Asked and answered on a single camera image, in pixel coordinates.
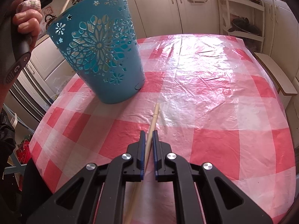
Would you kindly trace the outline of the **left hand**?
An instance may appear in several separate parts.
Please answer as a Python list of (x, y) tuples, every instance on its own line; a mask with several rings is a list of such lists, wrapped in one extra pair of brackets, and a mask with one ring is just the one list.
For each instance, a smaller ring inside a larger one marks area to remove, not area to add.
[(13, 24), (21, 34), (29, 35), (29, 48), (32, 51), (41, 31), (40, 23), (43, 19), (40, 0), (15, 0), (12, 3), (15, 12)]

